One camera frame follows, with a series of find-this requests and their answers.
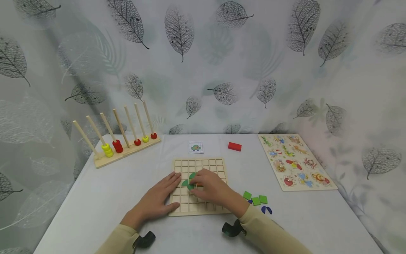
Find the wooden grid board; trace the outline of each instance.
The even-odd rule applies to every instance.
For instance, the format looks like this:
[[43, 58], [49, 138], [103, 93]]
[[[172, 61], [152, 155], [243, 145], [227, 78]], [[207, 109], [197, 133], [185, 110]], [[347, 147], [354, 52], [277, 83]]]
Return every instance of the wooden grid board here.
[[173, 193], [171, 193], [169, 202], [179, 202], [180, 207], [169, 214], [169, 216], [188, 216], [188, 215], [206, 215], [206, 214], [221, 214], [230, 213], [222, 206], [217, 206], [209, 202], [195, 197], [187, 187], [182, 187], [184, 180], [189, 179], [189, 176], [206, 168], [216, 173], [223, 182], [228, 184], [226, 165], [223, 158], [197, 158], [197, 159], [175, 159], [173, 160], [173, 170], [181, 173], [181, 182]]
[[258, 134], [282, 191], [338, 189], [298, 134]]

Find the white table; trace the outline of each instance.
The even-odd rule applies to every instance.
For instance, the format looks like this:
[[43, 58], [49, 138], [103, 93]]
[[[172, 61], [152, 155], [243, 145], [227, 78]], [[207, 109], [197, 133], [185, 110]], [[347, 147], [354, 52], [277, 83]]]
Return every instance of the white table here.
[[[110, 136], [104, 138], [111, 143]], [[229, 185], [239, 193], [247, 190], [266, 195], [273, 210], [273, 215], [267, 215], [314, 254], [381, 253], [338, 191], [283, 192], [257, 135], [161, 138], [161, 143], [100, 169], [95, 168], [92, 155], [34, 254], [94, 253], [143, 194], [172, 171], [174, 158], [195, 157], [223, 157]], [[205, 153], [188, 154], [188, 140], [203, 141]], [[229, 150], [230, 141], [242, 144], [242, 151]], [[137, 253], [259, 253], [242, 234], [229, 238], [221, 232], [225, 222], [234, 221], [235, 217], [227, 214], [149, 222], [141, 236], [152, 231], [156, 240], [149, 249], [137, 249]]]

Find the fabric backdrop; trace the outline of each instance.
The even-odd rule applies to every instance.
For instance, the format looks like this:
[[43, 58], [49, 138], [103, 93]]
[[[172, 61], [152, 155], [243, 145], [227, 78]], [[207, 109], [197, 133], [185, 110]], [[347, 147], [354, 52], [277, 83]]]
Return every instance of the fabric backdrop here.
[[112, 108], [128, 126], [123, 106], [141, 99], [158, 133], [299, 133], [382, 251], [404, 253], [405, 13], [403, 0], [2, 1], [0, 253], [33, 252], [90, 156], [72, 120], [96, 144], [86, 115], [119, 133]]

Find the beige sleeve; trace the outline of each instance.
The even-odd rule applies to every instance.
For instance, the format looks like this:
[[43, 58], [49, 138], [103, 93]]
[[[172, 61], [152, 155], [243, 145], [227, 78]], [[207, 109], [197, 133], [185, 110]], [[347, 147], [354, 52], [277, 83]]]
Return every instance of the beige sleeve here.
[[119, 224], [95, 254], [132, 254], [138, 236], [134, 229]]
[[246, 238], [263, 253], [311, 254], [301, 242], [253, 206], [248, 207], [240, 223]]

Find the red wooden block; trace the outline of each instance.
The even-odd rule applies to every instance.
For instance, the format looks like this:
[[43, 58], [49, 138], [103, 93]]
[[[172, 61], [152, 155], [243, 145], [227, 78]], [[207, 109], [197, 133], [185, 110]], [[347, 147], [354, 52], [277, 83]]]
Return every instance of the red wooden block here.
[[235, 150], [235, 151], [241, 151], [241, 147], [242, 147], [242, 145], [240, 145], [240, 144], [236, 144], [236, 143], [232, 143], [232, 142], [229, 142], [229, 146], [228, 146], [228, 149], [232, 149], [232, 150]]

